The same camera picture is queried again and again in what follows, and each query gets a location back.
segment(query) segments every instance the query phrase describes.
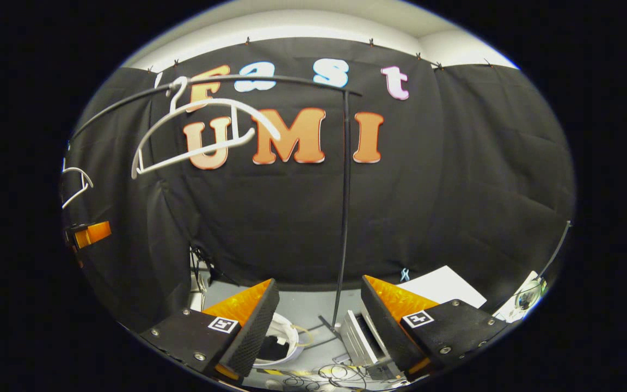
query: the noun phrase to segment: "white wall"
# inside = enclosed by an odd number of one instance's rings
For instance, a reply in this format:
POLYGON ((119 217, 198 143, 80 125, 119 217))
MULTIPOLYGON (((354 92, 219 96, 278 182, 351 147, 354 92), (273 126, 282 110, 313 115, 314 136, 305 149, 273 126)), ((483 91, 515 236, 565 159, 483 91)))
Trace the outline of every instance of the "white wall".
POLYGON ((470 33, 445 24, 449 30, 416 38, 410 33, 361 17, 321 10, 272 10, 235 17, 194 30, 142 56, 133 56, 125 67, 167 69, 177 59, 192 57, 222 47, 285 37, 339 38, 389 47, 442 65, 491 64, 515 65, 470 33))
POLYGON ((460 64, 490 64, 517 68, 507 57, 465 30, 445 30, 420 38, 422 57, 443 66, 460 64))

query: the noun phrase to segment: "pink letter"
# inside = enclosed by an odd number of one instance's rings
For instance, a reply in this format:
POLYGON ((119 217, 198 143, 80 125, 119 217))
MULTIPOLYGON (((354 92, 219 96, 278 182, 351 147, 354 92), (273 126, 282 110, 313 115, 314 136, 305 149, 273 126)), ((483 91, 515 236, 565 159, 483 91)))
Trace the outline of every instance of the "pink letter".
POLYGON ((387 67, 381 69, 381 74, 386 75, 386 88, 389 90, 394 99, 406 100, 410 96, 406 90, 401 87, 401 80, 408 81, 408 75, 402 74, 398 67, 387 67))

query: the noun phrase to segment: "letter m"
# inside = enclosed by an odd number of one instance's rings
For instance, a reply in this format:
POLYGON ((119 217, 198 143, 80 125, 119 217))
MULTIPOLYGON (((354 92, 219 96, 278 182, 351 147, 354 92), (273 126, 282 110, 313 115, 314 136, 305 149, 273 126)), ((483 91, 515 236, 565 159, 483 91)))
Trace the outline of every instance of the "letter m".
POLYGON ((272 139, 268 129, 258 120, 253 119, 258 123, 258 152, 253 156, 253 163, 274 163, 276 156, 272 153, 271 145, 276 149, 282 162, 287 162, 297 144, 299 148, 294 154, 294 161, 298 163, 323 162, 325 159, 325 154, 321 151, 321 121, 325 118, 323 109, 316 107, 302 109, 291 127, 284 124, 282 117, 275 109, 264 109, 260 112, 272 122, 281 137, 279 141, 272 139))

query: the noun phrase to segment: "orange letter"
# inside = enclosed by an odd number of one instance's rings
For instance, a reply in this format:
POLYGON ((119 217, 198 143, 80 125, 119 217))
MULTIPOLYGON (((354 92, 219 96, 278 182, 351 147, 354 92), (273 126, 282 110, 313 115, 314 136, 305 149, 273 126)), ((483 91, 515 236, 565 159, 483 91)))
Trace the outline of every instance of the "orange letter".
MULTIPOLYGON (((231 124, 229 117, 217 117, 210 121, 210 127, 214 129, 214 141, 216 143, 226 141, 226 127, 231 124)), ((202 131, 205 124, 194 122, 184 127, 183 133, 187 137, 187 151, 193 151, 202 147, 202 131)), ((223 147, 215 151, 211 156, 207 154, 198 154, 190 157, 190 162, 202 170, 212 170, 221 167, 226 162, 229 154, 229 148, 223 147)))
MULTIPOLYGON (((216 75, 228 75, 229 74, 229 66, 222 65, 221 67, 216 67, 216 69, 209 70, 207 72, 202 72, 199 75, 195 75, 190 78, 191 81, 195 79, 200 79, 202 77, 216 76, 216 75)), ((211 99, 210 96, 207 96, 207 90, 216 93, 219 91, 220 82, 210 82, 210 83, 201 83, 192 85, 192 90, 190 91, 190 102, 195 102, 203 99, 211 99)), ((195 107, 193 109, 187 110, 188 113, 192 113, 201 107, 205 107, 206 105, 199 105, 199 107, 195 107)))
POLYGON ((359 123, 359 145, 353 154, 353 159, 358 163, 377 163, 381 161, 379 153, 379 126, 384 118, 379 114, 359 112, 355 114, 355 120, 359 123))
POLYGON ((253 156, 253 163, 274 163, 276 156, 271 151, 271 143, 282 162, 287 162, 297 142, 299 142, 299 149, 294 154, 294 161, 298 163, 323 162, 325 159, 325 154, 321 151, 321 121, 325 118, 323 109, 316 107, 303 109, 294 119, 291 128, 284 124, 282 117, 275 109, 264 109, 260 112, 277 128, 281 138, 279 141, 272 139, 266 127, 253 118, 253 121, 258 122, 258 152, 253 156))

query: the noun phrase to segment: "black metal rod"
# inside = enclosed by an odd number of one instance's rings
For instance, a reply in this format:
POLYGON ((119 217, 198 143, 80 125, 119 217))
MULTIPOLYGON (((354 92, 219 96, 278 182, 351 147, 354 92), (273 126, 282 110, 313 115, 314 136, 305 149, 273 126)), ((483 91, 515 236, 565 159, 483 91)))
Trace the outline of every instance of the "black metal rod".
MULTIPOLYGON (((321 84, 318 82, 314 82, 313 80, 302 79, 300 77, 291 77, 291 76, 249 76, 249 75, 211 76, 211 77, 201 77, 199 79, 188 79, 187 86, 192 86, 194 84, 202 84, 202 83, 207 83, 207 82, 237 82, 239 80, 268 80, 271 82, 287 82, 287 83, 303 84, 306 86, 318 87, 319 89, 336 90, 336 91, 341 91, 344 93, 354 94, 356 96, 361 96, 361 94, 359 94, 356 91, 351 91, 348 89, 344 89, 342 87, 331 86, 329 84, 321 84)), ((144 90, 144 91, 138 92, 137 94, 134 94, 133 96, 129 96, 126 99, 122 99, 122 100, 119 100, 118 102, 115 102, 109 107, 106 107, 105 109, 101 110, 97 115, 91 117, 89 121, 85 122, 84 125, 79 127, 79 129, 77 129, 77 131, 74 132, 72 137, 70 137, 69 142, 71 143, 77 136, 79 136, 79 134, 82 131, 84 131, 86 127, 88 127, 92 122, 102 117, 104 114, 108 114, 109 112, 112 112, 113 110, 119 108, 120 106, 129 104, 130 102, 133 102, 137 99, 142 99, 142 97, 150 96, 152 94, 160 93, 162 91, 167 91, 169 89, 171 89, 171 84, 162 84, 161 86, 156 87, 154 89, 144 90)))
POLYGON ((127 97, 126 99, 121 99, 118 102, 115 102, 114 104, 110 105, 109 107, 106 107, 105 109, 103 109, 100 112, 98 112, 95 116, 91 117, 89 119, 89 121, 84 122, 84 125, 80 126, 79 129, 77 129, 77 131, 74 132, 74 134, 72 134, 72 137, 69 138, 69 142, 71 143, 77 136, 79 136, 79 134, 82 133, 82 131, 84 131, 84 129, 86 129, 88 126, 90 126, 90 124, 92 122, 96 121, 97 119, 102 117, 104 114, 108 114, 109 112, 112 112, 113 110, 119 108, 120 106, 124 106, 126 104, 129 104, 130 102, 134 102, 137 99, 142 99, 143 97, 150 96, 150 95, 156 94, 156 93, 160 93, 160 92, 166 91, 166 90, 168 90, 170 88, 171 88, 171 84, 162 84, 161 86, 156 87, 154 89, 140 91, 137 94, 134 94, 132 96, 127 97))
POLYGON ((303 79, 301 77, 292 76, 249 76, 249 75, 224 75, 224 76, 211 76, 202 77, 200 79, 188 79, 188 86, 194 84, 202 84, 207 82, 236 82, 238 80, 267 80, 271 82, 287 82, 294 84, 304 84, 306 86, 319 87, 319 89, 336 90, 340 92, 348 92, 350 94, 361 96, 361 93, 346 89, 344 87, 331 86, 330 84, 323 84, 314 82, 311 79, 303 79))
POLYGON ((546 263, 545 267, 543 267, 543 270, 540 272, 540 274, 538 274, 537 279, 539 279, 540 277, 543 276, 543 273, 545 273, 545 270, 548 270, 548 267, 550 266, 550 263, 552 263, 553 260, 555 260, 555 256, 560 251, 560 247, 563 245, 563 241, 565 241, 565 236, 567 236, 568 230, 571 227, 572 227, 571 221, 568 220, 567 222, 565 222, 565 229, 563 230, 563 235, 560 236, 560 242, 558 243, 558 246, 555 248, 555 251, 553 252, 553 255, 550 256, 550 260, 548 260, 548 263, 546 263))
POLYGON ((335 292, 335 308, 333 310, 333 322, 330 323, 330 330, 335 331, 335 320, 338 317, 338 306, 340 305, 340 292, 343 288, 343 273, 345 271, 345 255, 348 248, 348 213, 350 211, 350 166, 351 166, 351 139, 350 139, 350 93, 343 93, 343 104, 345 107, 345 167, 343 170, 343 229, 341 233, 342 258, 340 260, 340 270, 338 271, 338 289, 335 292))

